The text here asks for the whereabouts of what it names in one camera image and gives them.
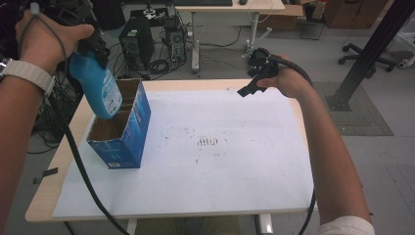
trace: white paper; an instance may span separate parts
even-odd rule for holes
[[[286,212],[308,207],[313,189],[308,152],[288,99],[276,89],[245,98],[236,90],[147,96],[152,116],[141,168],[108,169],[84,139],[79,147],[93,186],[111,214]],[[102,213],[72,163],[53,216],[97,215]]]

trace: blue cardboard box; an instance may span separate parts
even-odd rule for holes
[[[118,80],[122,106],[111,119],[96,117],[88,144],[109,168],[139,168],[151,109],[139,79]]]

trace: computer tower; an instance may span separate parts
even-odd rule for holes
[[[130,18],[118,39],[128,68],[147,70],[155,51],[149,20],[146,17]]]
[[[125,24],[119,0],[91,0],[91,3],[101,29],[117,29]]]
[[[183,31],[170,32],[168,39],[171,61],[184,62],[186,60],[186,51]]]

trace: electronic equipment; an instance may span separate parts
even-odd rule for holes
[[[171,61],[174,63],[186,61],[185,31],[177,15],[164,20],[164,33],[163,43],[168,46]]]
[[[132,17],[119,35],[122,53],[131,71],[149,68],[155,51],[149,20],[146,17]]]
[[[117,29],[125,24],[121,4],[117,0],[90,0],[93,11],[103,30]]]
[[[213,6],[213,7],[230,7],[233,5],[232,0],[175,0],[175,6]]]
[[[168,9],[150,8],[146,10],[135,10],[130,12],[130,17],[146,17],[150,22],[150,27],[163,26],[164,19],[168,17]]]
[[[186,60],[185,41],[183,31],[173,31],[168,36],[169,52],[172,62],[184,62]]]

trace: hand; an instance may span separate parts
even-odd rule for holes
[[[20,41],[24,28],[32,18],[30,10],[24,12],[23,18],[16,24],[16,37]],[[77,26],[62,26],[43,14],[39,15],[61,38],[67,56],[74,49],[75,43],[89,37],[94,32],[94,27],[89,24]],[[28,26],[21,46],[21,61],[37,65],[49,73],[53,73],[59,62],[64,60],[64,52],[61,44],[52,31],[39,19],[34,19]]]
[[[312,88],[304,77],[290,68],[282,68],[277,76],[259,80],[256,85],[259,87],[276,87],[283,95],[296,99],[307,89]]]

